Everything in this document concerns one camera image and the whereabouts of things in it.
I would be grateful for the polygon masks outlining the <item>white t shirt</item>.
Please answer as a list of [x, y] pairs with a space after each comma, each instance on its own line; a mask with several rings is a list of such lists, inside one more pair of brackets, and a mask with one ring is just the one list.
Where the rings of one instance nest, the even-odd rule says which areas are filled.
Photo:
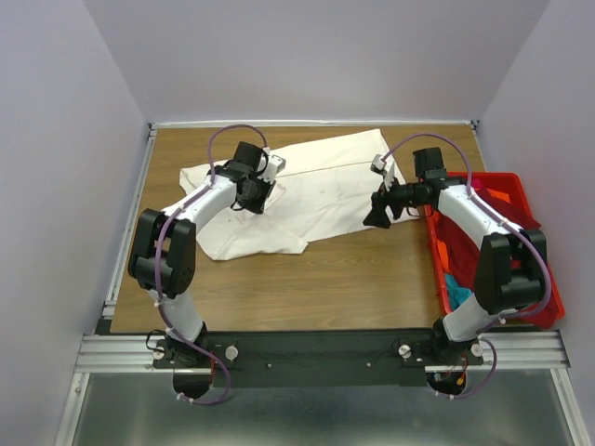
[[255, 254], [299, 255], [308, 244], [358, 232], [380, 185], [370, 164], [389, 149], [379, 129], [275, 150], [286, 167], [261, 215], [226, 208], [197, 234], [215, 261]]

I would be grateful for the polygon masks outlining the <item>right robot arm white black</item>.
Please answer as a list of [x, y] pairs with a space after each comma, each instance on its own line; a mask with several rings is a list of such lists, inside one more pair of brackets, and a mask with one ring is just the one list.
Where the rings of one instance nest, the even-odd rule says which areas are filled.
[[478, 248], [471, 296], [431, 329], [428, 353], [446, 364], [496, 323], [532, 317], [548, 305], [553, 285], [547, 242], [541, 230], [526, 229], [496, 211], [475, 191], [470, 177], [448, 174], [439, 148], [415, 151], [414, 164], [417, 180], [402, 183], [386, 156], [375, 156], [371, 169], [382, 183], [371, 196], [364, 225], [386, 229], [404, 209], [427, 205]]

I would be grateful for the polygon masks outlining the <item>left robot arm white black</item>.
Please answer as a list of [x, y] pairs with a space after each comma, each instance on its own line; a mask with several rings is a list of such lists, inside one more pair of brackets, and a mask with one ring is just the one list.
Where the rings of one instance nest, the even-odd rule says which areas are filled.
[[199, 365], [205, 357], [225, 366], [206, 350], [206, 325], [190, 294], [196, 235], [225, 209], [261, 215], [285, 165], [285, 159], [270, 149], [242, 141], [230, 160], [209, 163], [204, 181], [187, 197], [139, 216], [128, 274], [151, 296], [165, 336], [176, 342], [175, 357], [187, 367]]

